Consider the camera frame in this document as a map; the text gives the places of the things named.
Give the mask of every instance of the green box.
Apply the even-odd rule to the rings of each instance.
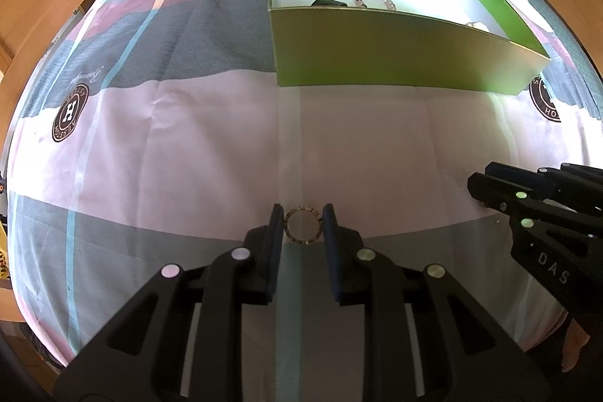
[[[398,11],[338,1],[349,7],[268,1],[279,85],[391,84],[515,95],[550,61],[506,0],[397,0]],[[466,26],[467,19],[491,32]]]

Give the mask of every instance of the brown circular logo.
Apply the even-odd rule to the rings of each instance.
[[[530,83],[530,97],[542,116],[551,122],[561,123],[562,119],[560,119],[557,108],[551,101],[549,91],[546,90],[545,83],[540,76],[534,78]]]
[[[78,84],[65,98],[52,123],[52,139],[55,142],[62,142],[73,133],[77,120],[88,101],[89,93],[90,90],[86,84]]]

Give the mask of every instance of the screw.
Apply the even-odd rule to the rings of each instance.
[[[237,247],[236,249],[232,250],[230,255],[233,259],[236,259],[237,261],[244,261],[249,256],[251,256],[251,251],[246,247]]]
[[[446,270],[444,269],[444,266],[440,265],[440,264],[430,264],[427,267],[427,274],[429,276],[431,276],[432,278],[441,278],[446,274]]]
[[[361,261],[372,261],[376,256],[375,251],[369,248],[358,249],[356,253],[356,257]]]
[[[166,264],[161,268],[161,276],[164,278],[176,278],[180,274],[180,266],[177,264]]]

